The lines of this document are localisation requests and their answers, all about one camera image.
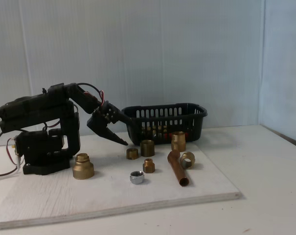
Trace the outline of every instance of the white wall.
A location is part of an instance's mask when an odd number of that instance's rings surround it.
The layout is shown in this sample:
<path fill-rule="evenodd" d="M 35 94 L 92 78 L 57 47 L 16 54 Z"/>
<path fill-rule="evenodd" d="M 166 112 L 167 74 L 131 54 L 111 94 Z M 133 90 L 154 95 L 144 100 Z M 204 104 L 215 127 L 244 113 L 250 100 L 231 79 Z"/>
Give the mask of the white wall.
<path fill-rule="evenodd" d="M 257 124 L 261 2 L 0 0 L 0 105 L 89 82 L 118 108 L 194 102 L 204 127 Z"/>
<path fill-rule="evenodd" d="M 296 140 L 296 0 L 266 0 L 261 123 Z"/>

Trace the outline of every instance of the black plastic basket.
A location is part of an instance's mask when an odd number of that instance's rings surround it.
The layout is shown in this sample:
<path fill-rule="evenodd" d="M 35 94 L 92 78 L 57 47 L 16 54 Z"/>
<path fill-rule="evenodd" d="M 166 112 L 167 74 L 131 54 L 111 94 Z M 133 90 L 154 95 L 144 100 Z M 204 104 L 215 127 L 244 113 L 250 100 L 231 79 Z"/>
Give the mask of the black plastic basket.
<path fill-rule="evenodd" d="M 186 141 L 200 138 L 205 108 L 192 103 L 158 106 L 132 106 L 122 110 L 131 117 L 139 131 L 127 125 L 129 138 L 135 145 L 142 140 L 153 140 L 155 144 L 170 143 L 175 131 L 184 131 Z"/>

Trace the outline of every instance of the brass bushing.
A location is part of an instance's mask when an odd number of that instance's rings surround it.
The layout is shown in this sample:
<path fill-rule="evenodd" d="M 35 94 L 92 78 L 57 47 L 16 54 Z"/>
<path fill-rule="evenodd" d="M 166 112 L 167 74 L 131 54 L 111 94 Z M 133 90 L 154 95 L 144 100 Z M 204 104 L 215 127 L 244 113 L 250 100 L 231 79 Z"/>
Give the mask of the brass bushing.
<path fill-rule="evenodd" d="M 140 154 L 143 157 L 154 156 L 154 141 L 144 140 L 140 143 Z"/>
<path fill-rule="evenodd" d="M 156 167 L 151 158 L 144 160 L 144 164 L 142 164 L 144 173 L 153 173 L 156 171 Z"/>
<path fill-rule="evenodd" d="M 126 150 L 126 158 L 129 160 L 135 160 L 138 156 L 138 149 L 136 148 L 129 148 Z"/>
<path fill-rule="evenodd" d="M 176 131 L 172 133 L 172 150 L 183 152 L 186 150 L 185 132 Z"/>
<path fill-rule="evenodd" d="M 77 180 L 85 180 L 94 176 L 93 164 L 87 153 L 80 153 L 76 156 L 73 167 L 73 177 Z"/>
<path fill-rule="evenodd" d="M 185 152 L 181 157 L 181 166 L 190 169 L 195 164 L 195 155 L 192 152 Z"/>

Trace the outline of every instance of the brass fitting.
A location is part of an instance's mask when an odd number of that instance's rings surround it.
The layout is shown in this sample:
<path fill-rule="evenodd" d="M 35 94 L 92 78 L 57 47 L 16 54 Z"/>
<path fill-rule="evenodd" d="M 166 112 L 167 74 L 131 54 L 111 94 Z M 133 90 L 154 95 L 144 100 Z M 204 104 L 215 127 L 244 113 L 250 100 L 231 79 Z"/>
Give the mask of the brass fitting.
<path fill-rule="evenodd" d="M 144 140 L 140 143 L 140 154 L 143 157 L 154 156 L 154 141 Z"/>
<path fill-rule="evenodd" d="M 185 187 L 189 184 L 189 179 L 186 177 L 182 166 L 178 162 L 178 158 L 180 156 L 181 156 L 181 154 L 179 153 L 179 151 L 173 150 L 168 154 L 167 160 L 170 163 L 179 184 L 181 186 Z"/>
<path fill-rule="evenodd" d="M 195 164 L 195 155 L 192 152 L 185 152 L 181 157 L 181 166 L 190 169 Z"/>
<path fill-rule="evenodd" d="M 183 152 L 186 150 L 185 132 L 176 131 L 172 133 L 172 150 Z"/>
<path fill-rule="evenodd" d="M 75 159 L 75 166 L 73 167 L 73 177 L 76 180 L 85 180 L 92 176 L 94 176 L 94 169 L 88 154 L 78 154 Z"/>
<path fill-rule="evenodd" d="M 126 158 L 129 160 L 135 160 L 138 156 L 138 149 L 136 148 L 129 148 L 126 150 Z"/>
<path fill-rule="evenodd" d="M 142 164 L 142 168 L 144 173 L 153 173 L 156 171 L 156 167 L 151 158 L 144 160 L 144 164 Z"/>

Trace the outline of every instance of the white table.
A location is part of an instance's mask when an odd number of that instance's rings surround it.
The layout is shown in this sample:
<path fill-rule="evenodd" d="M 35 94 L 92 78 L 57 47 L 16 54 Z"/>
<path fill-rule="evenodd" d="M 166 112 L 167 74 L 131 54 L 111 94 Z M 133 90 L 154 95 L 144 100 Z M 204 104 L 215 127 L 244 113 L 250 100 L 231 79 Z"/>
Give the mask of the white table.
<path fill-rule="evenodd" d="M 2 230 L 0 234 L 296 235 L 294 145 L 261 126 L 204 129 L 196 144 L 241 190 L 242 199 Z M 0 173 L 11 168 L 5 148 L 0 147 Z M 0 203 L 15 180 L 0 181 Z"/>

